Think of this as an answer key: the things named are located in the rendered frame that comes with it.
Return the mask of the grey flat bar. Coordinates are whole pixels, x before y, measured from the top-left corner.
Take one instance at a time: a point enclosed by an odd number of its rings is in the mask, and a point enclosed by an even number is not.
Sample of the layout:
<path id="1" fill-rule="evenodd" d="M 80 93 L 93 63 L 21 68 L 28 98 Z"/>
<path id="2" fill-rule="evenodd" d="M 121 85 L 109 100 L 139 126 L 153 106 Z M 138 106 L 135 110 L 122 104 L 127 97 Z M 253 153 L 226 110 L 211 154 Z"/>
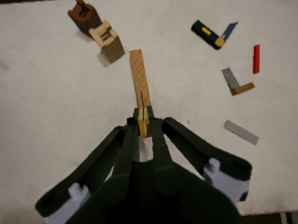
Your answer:
<path id="1" fill-rule="evenodd" d="M 258 136 L 238 126 L 237 124 L 231 122 L 230 120 L 227 120 L 223 127 L 231 131 L 232 133 L 238 135 L 239 137 L 243 138 L 244 140 L 250 142 L 253 145 L 256 145 L 259 140 Z"/>

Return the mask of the brown wooden flat bar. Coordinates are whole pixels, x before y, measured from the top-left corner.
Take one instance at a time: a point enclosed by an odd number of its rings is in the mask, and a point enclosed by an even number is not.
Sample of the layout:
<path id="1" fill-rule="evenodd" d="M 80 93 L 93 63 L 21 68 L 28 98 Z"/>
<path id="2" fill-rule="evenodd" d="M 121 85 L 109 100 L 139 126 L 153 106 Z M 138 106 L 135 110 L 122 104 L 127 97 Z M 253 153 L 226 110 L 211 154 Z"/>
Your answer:
<path id="1" fill-rule="evenodd" d="M 131 66 L 133 71 L 134 83 L 136 88 L 137 100 L 139 105 L 139 111 L 143 109 L 141 91 L 144 103 L 144 109 L 147 109 L 147 106 L 151 106 L 150 96 L 148 91 L 146 73 L 144 68 L 142 50 L 131 50 L 129 51 Z"/>

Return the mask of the red flat bar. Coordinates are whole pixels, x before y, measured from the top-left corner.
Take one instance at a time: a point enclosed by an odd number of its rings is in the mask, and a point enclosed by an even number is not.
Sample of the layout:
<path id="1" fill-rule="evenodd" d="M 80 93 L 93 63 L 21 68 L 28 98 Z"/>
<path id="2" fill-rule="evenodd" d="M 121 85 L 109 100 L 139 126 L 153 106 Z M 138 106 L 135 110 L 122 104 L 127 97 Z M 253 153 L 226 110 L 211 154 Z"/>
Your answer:
<path id="1" fill-rule="evenodd" d="M 253 47 L 253 74 L 260 72 L 260 45 Z"/>

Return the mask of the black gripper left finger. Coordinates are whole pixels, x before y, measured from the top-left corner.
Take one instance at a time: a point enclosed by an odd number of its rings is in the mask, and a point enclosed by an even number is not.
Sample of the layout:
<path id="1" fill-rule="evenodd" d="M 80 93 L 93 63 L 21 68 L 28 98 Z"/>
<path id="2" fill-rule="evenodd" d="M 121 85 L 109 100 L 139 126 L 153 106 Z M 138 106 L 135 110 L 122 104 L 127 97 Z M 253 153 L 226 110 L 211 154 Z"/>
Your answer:
<path id="1" fill-rule="evenodd" d="M 138 116 L 139 108 L 135 108 L 124 127 L 115 127 L 70 175 L 40 197 L 35 209 L 46 224 L 65 224 L 105 182 L 113 166 L 103 202 L 112 218 L 127 212 L 133 165 L 140 162 Z"/>

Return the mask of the tan wooden block with slot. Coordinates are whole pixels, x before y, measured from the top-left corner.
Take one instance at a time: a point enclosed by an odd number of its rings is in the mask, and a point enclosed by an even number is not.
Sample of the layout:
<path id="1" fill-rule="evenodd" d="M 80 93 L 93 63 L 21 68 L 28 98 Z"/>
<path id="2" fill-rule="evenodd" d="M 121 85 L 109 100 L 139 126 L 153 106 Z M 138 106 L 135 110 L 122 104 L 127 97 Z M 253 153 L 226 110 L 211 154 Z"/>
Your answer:
<path id="1" fill-rule="evenodd" d="M 111 63 L 113 63 L 123 56 L 125 51 L 119 35 L 112 29 L 107 19 L 103 20 L 102 23 L 98 28 L 95 30 L 92 28 L 89 32 Z"/>

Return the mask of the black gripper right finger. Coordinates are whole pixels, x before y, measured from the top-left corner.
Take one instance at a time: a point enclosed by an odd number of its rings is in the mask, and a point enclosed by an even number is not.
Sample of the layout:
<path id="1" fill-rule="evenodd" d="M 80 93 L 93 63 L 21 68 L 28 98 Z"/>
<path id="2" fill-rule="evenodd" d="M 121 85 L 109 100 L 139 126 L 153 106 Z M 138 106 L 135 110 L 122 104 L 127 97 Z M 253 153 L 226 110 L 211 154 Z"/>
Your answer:
<path id="1" fill-rule="evenodd" d="M 183 154 L 206 182 L 226 194 L 237 205 L 247 199 L 252 165 L 247 160 L 214 147 L 173 119 L 154 117 L 147 106 L 154 161 L 157 197 L 166 208 L 176 207 L 181 200 L 180 181 L 164 134 Z"/>

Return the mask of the brown wooden block with slot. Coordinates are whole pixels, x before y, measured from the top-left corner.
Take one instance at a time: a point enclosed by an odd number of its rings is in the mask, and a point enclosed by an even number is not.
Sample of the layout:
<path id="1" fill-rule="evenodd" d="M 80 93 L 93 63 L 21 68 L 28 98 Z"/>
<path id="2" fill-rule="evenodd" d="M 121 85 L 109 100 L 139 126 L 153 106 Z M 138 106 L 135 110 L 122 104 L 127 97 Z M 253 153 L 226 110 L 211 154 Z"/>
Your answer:
<path id="1" fill-rule="evenodd" d="M 76 24 L 76 26 L 80 29 L 81 32 L 93 38 L 89 30 L 91 30 L 92 28 L 95 30 L 103 23 L 94 6 L 92 6 L 89 3 L 86 4 L 84 0 L 75 1 L 76 5 L 72 9 L 72 11 L 69 9 L 67 14 L 73 20 L 73 22 Z M 82 16 L 85 18 L 83 18 Z"/>

